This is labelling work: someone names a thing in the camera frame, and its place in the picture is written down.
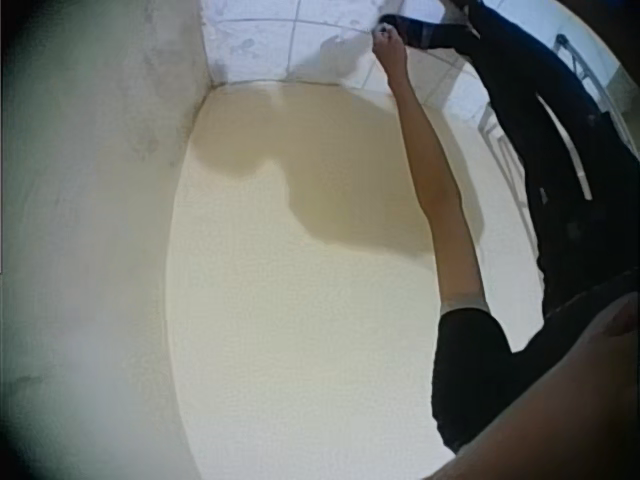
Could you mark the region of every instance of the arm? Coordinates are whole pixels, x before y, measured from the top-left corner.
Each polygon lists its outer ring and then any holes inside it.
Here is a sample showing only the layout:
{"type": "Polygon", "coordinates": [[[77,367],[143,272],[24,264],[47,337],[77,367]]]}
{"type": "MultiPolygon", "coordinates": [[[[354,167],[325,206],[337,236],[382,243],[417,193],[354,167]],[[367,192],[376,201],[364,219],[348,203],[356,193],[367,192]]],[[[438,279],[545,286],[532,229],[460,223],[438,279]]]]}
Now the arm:
{"type": "Polygon", "coordinates": [[[392,27],[376,31],[373,49],[396,99],[411,177],[431,227],[440,299],[443,304],[467,297],[484,301],[460,190],[438,136],[411,87],[402,39],[392,27]]]}

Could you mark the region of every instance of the black pants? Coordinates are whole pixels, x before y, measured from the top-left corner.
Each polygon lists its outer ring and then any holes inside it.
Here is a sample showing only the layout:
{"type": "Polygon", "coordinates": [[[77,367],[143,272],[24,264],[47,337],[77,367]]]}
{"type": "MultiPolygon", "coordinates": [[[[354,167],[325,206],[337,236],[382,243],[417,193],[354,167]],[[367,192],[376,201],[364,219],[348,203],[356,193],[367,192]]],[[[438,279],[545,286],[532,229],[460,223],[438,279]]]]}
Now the black pants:
{"type": "Polygon", "coordinates": [[[554,52],[481,3],[470,7],[469,20],[479,37],[464,26],[443,25],[429,46],[455,48],[470,58],[523,162],[546,317],[575,295],[637,267],[640,165],[610,115],[554,52]],[[540,99],[575,144],[593,200],[585,198],[540,99]]]}

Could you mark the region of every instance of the white surface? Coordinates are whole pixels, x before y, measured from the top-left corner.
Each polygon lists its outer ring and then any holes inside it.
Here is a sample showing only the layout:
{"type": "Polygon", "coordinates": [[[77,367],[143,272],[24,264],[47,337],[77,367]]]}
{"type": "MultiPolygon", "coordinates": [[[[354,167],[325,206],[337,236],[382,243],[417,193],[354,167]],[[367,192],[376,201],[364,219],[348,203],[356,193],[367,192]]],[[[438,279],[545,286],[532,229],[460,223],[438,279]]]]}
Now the white surface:
{"type": "MultiPolygon", "coordinates": [[[[364,48],[368,43],[364,36],[381,14],[402,13],[430,22],[464,20],[447,0],[202,2],[209,66],[218,84],[271,79],[388,92],[384,73],[372,61],[370,49],[364,48]],[[274,23],[274,19],[284,23],[274,23]]],[[[619,66],[595,34],[555,0],[488,0],[485,4],[548,46],[553,45],[559,32],[566,33],[605,86],[619,66]]],[[[475,75],[458,75],[456,70],[472,69],[453,50],[430,53],[454,65],[454,69],[446,76],[438,67],[433,73],[415,75],[419,96],[428,101],[436,91],[435,101],[429,101],[429,106],[472,121],[477,107],[487,100],[480,80],[475,75]]]]}
{"type": "Polygon", "coordinates": [[[214,81],[282,80],[287,75],[292,22],[247,21],[205,25],[214,81]]]}
{"type": "MultiPolygon", "coordinates": [[[[522,223],[477,132],[430,115],[489,302],[522,347],[541,324],[522,223]]],[[[438,310],[388,96],[277,83],[210,95],[176,194],[167,271],[178,400],[204,480],[438,468],[451,458],[430,410],[438,310]]]]}
{"type": "Polygon", "coordinates": [[[3,59],[3,434],[37,478],[196,480],[164,273],[197,4],[55,5],[3,59]]]}
{"type": "Polygon", "coordinates": [[[397,13],[402,0],[300,0],[298,19],[369,30],[380,15],[397,13]]]}
{"type": "Polygon", "coordinates": [[[366,33],[299,23],[288,78],[360,88],[375,61],[371,46],[371,35],[366,33]]]}

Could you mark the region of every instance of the white tiled wall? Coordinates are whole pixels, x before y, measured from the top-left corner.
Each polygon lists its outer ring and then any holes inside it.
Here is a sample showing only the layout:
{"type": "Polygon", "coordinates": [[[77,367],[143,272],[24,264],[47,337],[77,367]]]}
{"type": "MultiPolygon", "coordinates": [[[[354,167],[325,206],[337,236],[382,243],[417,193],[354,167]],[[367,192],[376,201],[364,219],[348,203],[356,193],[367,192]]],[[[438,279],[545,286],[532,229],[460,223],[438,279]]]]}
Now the white tiled wall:
{"type": "MultiPolygon", "coordinates": [[[[604,85],[619,67],[609,49],[556,0],[484,3],[548,46],[564,33],[604,85]]],[[[387,81],[371,54],[368,32],[380,15],[464,21],[448,0],[202,0],[202,8],[216,83],[304,81],[379,92],[388,92],[387,81]]],[[[453,50],[410,51],[409,62],[425,104],[464,120],[478,118],[487,93],[474,69],[453,50]]]]}

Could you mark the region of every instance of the black sleeve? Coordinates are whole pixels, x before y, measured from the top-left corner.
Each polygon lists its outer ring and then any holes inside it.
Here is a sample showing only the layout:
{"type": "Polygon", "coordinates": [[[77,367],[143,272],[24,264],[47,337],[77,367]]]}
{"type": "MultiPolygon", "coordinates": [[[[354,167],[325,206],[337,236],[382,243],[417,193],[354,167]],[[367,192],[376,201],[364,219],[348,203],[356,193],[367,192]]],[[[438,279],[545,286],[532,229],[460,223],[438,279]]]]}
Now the black sleeve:
{"type": "Polygon", "coordinates": [[[457,452],[506,408],[514,355],[489,313],[465,308],[442,316],[431,406],[447,447],[457,452]]]}

